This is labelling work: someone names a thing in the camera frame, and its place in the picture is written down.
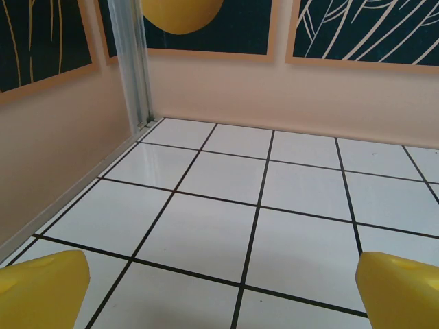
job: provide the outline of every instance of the wall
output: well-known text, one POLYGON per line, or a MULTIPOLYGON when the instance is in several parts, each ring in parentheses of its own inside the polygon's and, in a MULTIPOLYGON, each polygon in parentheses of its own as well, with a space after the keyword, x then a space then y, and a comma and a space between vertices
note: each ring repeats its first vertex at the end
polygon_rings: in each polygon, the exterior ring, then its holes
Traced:
POLYGON ((0 107, 0 245, 130 137, 119 67, 85 2, 100 71, 0 107))
POLYGON ((276 62, 150 58, 163 116, 439 149, 439 77, 285 64, 292 0, 281 0, 276 62))

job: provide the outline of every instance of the yellow circle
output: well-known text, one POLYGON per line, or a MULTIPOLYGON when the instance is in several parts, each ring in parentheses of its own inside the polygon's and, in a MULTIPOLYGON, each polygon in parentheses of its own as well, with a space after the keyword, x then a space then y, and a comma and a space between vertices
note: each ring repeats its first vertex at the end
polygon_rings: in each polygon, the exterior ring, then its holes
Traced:
POLYGON ((142 0, 143 15, 171 34, 202 29, 217 16, 224 0, 142 0))

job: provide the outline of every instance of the yellow object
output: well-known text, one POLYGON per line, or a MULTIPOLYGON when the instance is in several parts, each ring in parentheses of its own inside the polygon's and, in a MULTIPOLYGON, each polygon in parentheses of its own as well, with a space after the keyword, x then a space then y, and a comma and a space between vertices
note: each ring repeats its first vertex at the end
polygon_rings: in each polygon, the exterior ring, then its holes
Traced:
POLYGON ((374 329, 439 328, 439 268, 364 252, 356 279, 374 329))
POLYGON ((73 328, 89 281, 81 251, 0 269, 0 328, 73 328))
POLYGON ((143 15, 172 34, 188 34, 209 24, 223 0, 142 0, 143 15))

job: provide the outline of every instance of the white tile floor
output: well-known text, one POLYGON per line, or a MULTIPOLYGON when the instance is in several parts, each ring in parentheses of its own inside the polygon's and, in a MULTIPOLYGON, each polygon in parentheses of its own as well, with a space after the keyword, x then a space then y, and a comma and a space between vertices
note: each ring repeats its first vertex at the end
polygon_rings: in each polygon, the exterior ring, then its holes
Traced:
POLYGON ((438 153, 165 119, 1 266, 84 250, 75 329, 370 329, 362 250, 439 266, 438 153))

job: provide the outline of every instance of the wooden frame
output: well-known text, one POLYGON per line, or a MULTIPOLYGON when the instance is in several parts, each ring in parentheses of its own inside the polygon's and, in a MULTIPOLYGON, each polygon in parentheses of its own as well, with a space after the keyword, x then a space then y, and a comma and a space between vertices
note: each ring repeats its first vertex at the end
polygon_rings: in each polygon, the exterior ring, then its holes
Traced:
MULTIPOLYGON (((94 0, 97 21, 101 32, 102 44, 104 45, 104 53, 107 65, 117 63, 117 56, 110 57, 105 37, 104 23, 102 20, 99 1, 94 0)), ((249 60, 253 62, 273 62, 276 51, 276 31, 278 25, 278 15, 281 0, 272 0, 272 11, 270 15, 270 26, 268 31, 267 55, 247 54, 247 53, 222 53, 216 51, 194 51, 194 50, 176 50, 176 49, 156 49, 148 48, 148 55, 151 56, 170 56, 170 57, 186 57, 186 58, 210 58, 218 60, 249 60)))
POLYGON ((95 45, 93 44, 90 22, 88 21, 87 17, 87 9, 85 7, 84 0, 77 1, 81 14, 82 26, 84 27, 84 32, 86 36, 88 52, 90 53, 91 63, 85 66, 81 66, 78 69, 60 73, 40 81, 32 82, 31 84, 26 84, 24 86, 0 93, 0 105, 9 103, 10 101, 14 101, 22 97, 26 97, 33 93, 37 93, 38 91, 45 90, 46 88, 51 88, 52 86, 63 84, 88 73, 98 71, 97 56, 95 51, 95 45))
POLYGON ((438 74, 439 66, 413 65, 413 64, 393 64, 377 62, 358 62, 353 60, 330 60, 323 58, 303 58, 294 57, 294 43, 296 41, 296 26, 300 12, 300 2, 305 0, 294 0, 291 21, 289 25, 287 53, 285 63, 313 66, 331 66, 351 69, 386 70, 406 73, 429 73, 438 74))
POLYGON ((99 26, 102 46, 104 47, 105 61, 107 65, 113 65, 118 63, 117 56, 110 57, 110 53, 108 52, 107 38, 105 37, 104 21, 102 20, 102 15, 101 15, 101 6, 99 5, 99 0, 94 0, 94 2, 95 2, 96 17, 97 17, 97 25, 99 26))

